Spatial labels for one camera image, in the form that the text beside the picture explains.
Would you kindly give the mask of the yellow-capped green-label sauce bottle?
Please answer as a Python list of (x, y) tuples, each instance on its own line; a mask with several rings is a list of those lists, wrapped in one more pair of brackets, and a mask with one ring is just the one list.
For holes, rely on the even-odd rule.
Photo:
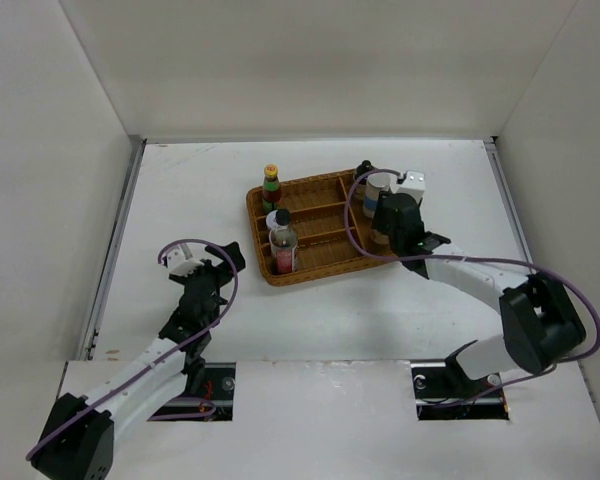
[(262, 185), (262, 204), (265, 214), (279, 208), (282, 198), (281, 185), (278, 178), (278, 167), (269, 164), (264, 167), (264, 179)]

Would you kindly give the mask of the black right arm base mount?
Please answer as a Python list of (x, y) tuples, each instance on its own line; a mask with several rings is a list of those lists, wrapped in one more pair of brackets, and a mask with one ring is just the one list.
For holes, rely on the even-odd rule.
[(416, 416), (419, 421), (509, 420), (495, 373), (470, 379), (460, 368), (457, 356), (472, 345), (463, 345), (445, 359), (415, 360), (410, 363)]

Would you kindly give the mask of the pink-capped spice shaker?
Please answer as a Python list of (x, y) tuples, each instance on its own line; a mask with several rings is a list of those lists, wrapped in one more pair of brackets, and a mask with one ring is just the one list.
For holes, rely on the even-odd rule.
[(387, 234), (382, 233), (381, 231), (372, 228), (370, 231), (370, 239), (376, 244), (380, 246), (387, 246), (389, 244), (389, 237)]

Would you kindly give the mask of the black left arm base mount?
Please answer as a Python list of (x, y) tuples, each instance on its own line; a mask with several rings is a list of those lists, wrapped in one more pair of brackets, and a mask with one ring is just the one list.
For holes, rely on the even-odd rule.
[(183, 393), (157, 410), (150, 421), (214, 422), (233, 419), (237, 365), (206, 363), (189, 376)]

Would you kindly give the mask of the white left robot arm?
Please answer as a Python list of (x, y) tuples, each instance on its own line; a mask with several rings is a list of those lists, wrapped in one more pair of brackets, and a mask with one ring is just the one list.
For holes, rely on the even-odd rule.
[(103, 479), (111, 471), (118, 443), (178, 395), (194, 398), (204, 387), (211, 331), (235, 299), (222, 288), (236, 285), (246, 262), (237, 242), (220, 246), (203, 240), (209, 253), (197, 259), (192, 240), (167, 244), (158, 254), (171, 281), (183, 288), (175, 310), (157, 336), (114, 377), (80, 396), (65, 393), (54, 403), (38, 443), (27, 454), (48, 479)]

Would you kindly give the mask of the silver-capped white blue jar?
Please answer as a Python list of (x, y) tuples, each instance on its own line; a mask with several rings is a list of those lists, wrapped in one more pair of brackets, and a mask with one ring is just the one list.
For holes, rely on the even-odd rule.
[(380, 193), (390, 189), (391, 178), (388, 173), (373, 173), (366, 178), (363, 198), (363, 213), (372, 219), (374, 217)]

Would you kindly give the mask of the woven wicker divided basket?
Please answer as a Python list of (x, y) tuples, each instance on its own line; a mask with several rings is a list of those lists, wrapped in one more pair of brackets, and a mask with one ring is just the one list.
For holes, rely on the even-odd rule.
[(299, 245), (297, 271), (279, 274), (269, 243), (262, 204), (262, 189), (246, 195), (246, 207), (259, 270), (266, 282), (282, 287), (330, 276), (374, 268), (382, 264), (362, 255), (349, 240), (354, 237), (368, 252), (389, 256), (391, 250), (371, 237), (371, 220), (363, 214), (362, 203), (353, 199), (345, 207), (353, 184), (353, 171), (343, 170), (282, 183), (282, 206), (291, 212)]

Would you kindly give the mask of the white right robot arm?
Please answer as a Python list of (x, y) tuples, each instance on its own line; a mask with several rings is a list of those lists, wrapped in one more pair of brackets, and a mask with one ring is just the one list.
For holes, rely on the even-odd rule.
[(586, 339), (561, 281), (467, 260), (450, 239), (425, 229), (411, 195), (382, 193), (372, 227), (388, 237), (405, 268), (465, 293), (500, 317), (501, 334), (469, 342), (445, 359), (443, 380), (451, 393), (467, 395), (480, 379), (508, 370), (539, 375)]

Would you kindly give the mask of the dark soy sauce bottle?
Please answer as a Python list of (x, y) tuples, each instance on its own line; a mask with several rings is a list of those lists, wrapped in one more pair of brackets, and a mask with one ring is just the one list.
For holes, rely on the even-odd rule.
[(294, 273), (297, 270), (298, 235), (289, 210), (279, 209), (275, 212), (275, 226), (270, 231), (269, 240), (276, 273)]

